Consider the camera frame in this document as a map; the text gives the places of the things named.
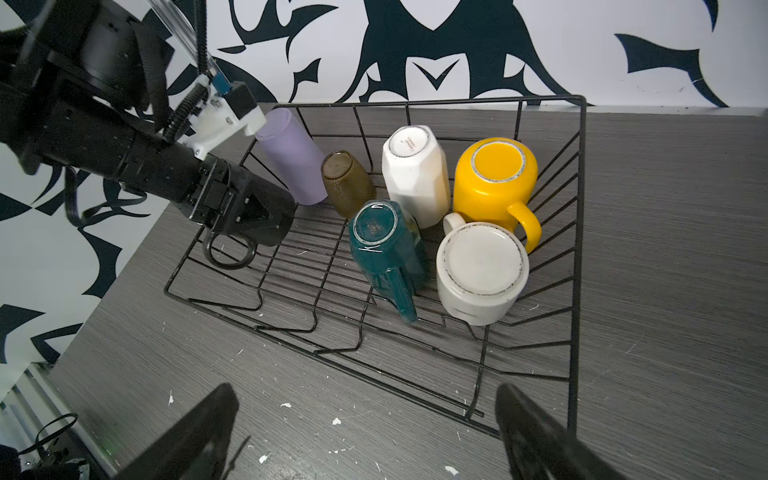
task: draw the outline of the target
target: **purple cup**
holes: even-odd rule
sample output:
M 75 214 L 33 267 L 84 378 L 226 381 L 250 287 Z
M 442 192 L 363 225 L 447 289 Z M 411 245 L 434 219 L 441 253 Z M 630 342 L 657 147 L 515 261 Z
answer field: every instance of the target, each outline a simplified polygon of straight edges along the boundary
M 277 176 L 296 202 L 314 205 L 323 201 L 328 194 L 320 166 L 326 156 L 287 108 L 275 108 L 265 116 L 266 124 L 256 132 L 256 139 Z

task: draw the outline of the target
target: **teal mug handle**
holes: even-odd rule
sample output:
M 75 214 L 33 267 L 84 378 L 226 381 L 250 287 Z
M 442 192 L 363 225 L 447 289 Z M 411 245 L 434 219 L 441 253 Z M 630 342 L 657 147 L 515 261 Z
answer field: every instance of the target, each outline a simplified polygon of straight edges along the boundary
M 406 323 L 415 323 L 419 318 L 416 316 L 416 307 L 413 304 L 413 296 L 411 290 L 406 284 L 406 280 L 402 277 L 402 272 L 399 268 L 389 268 L 384 272 L 384 277 L 392 286 L 392 295 L 395 296 L 395 307 L 400 313 L 400 316 Z

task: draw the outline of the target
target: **brown glass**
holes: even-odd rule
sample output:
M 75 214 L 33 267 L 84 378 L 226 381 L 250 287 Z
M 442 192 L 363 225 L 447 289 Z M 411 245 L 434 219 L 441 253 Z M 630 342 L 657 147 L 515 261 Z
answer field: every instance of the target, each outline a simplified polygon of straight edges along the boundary
M 320 170 L 328 200 L 342 217 L 354 217 L 368 200 L 376 199 L 371 177 L 350 152 L 333 152 L 323 161 Z

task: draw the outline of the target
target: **white mug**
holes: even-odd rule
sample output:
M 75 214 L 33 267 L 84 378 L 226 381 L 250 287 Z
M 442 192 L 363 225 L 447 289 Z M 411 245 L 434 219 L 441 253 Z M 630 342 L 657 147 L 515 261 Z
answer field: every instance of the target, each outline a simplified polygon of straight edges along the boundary
M 487 222 L 466 223 L 461 214 L 442 221 L 437 251 L 437 291 L 445 309 L 470 325 L 501 319 L 528 282 L 528 255 L 509 230 Z
M 398 128 L 384 142 L 382 173 L 389 198 L 416 219 L 436 225 L 451 205 L 445 152 L 426 125 Z

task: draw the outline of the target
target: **black wire dish rack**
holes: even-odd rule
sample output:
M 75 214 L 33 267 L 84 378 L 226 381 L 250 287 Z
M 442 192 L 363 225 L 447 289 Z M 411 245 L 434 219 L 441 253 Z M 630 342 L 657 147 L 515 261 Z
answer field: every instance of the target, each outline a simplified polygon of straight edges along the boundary
M 523 109 L 526 102 L 549 101 L 580 108 L 552 123 Z M 493 108 L 494 103 L 505 106 Z M 515 103 L 516 110 L 509 107 Z M 292 108 L 326 154 L 347 150 L 367 164 L 379 199 L 387 198 L 381 147 L 404 124 L 430 126 L 451 175 L 464 149 L 483 138 L 513 137 L 528 145 L 539 165 L 528 205 L 543 235 L 529 256 L 528 284 L 497 323 L 470 326 L 442 308 L 434 279 L 434 258 L 444 237 L 438 225 L 422 231 L 432 278 L 414 299 L 421 321 L 404 324 L 366 282 L 349 251 L 347 221 L 327 203 L 299 206 L 285 240 L 258 247 L 256 259 L 241 270 L 219 270 L 204 259 L 201 227 L 164 292 L 467 428 L 498 437 L 495 390 L 512 381 L 575 433 L 586 106 L 583 97 L 570 95 L 277 105 Z M 266 177 L 272 171 L 262 160 L 254 140 L 240 164 Z M 515 233 L 525 239 L 520 228 Z M 212 252 L 231 262 L 245 249 L 239 240 L 220 237 Z M 204 287 L 194 281 L 200 275 L 207 278 Z

